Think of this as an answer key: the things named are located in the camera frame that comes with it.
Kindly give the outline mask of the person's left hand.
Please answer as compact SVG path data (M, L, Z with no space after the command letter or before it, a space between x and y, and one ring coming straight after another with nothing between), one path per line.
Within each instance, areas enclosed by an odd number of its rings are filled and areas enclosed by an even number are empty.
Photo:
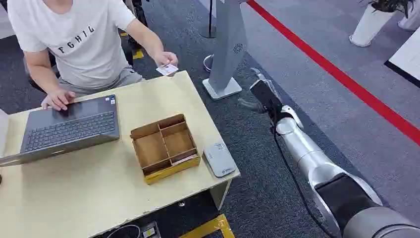
M178 66L178 58L176 54L172 52L158 52L153 56L153 60L158 67L168 64L171 64L175 67Z

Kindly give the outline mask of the person's right hand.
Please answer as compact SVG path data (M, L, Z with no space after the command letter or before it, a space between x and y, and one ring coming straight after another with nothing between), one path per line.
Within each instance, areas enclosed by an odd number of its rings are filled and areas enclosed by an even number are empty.
M41 107L45 110L50 107L56 111L67 111L67 105L72 103L75 98L76 94L74 92L59 88L47 93L41 102Z

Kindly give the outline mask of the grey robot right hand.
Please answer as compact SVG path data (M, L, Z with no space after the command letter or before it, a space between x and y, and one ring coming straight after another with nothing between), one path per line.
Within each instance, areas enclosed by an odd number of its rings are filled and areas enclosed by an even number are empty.
M273 125L277 125L283 118L292 118L290 113L282 110L283 104L273 82L266 79L259 69L251 67L251 70L256 73L258 80L250 86L250 92L258 102L251 103L239 98L238 103L250 111L267 114Z

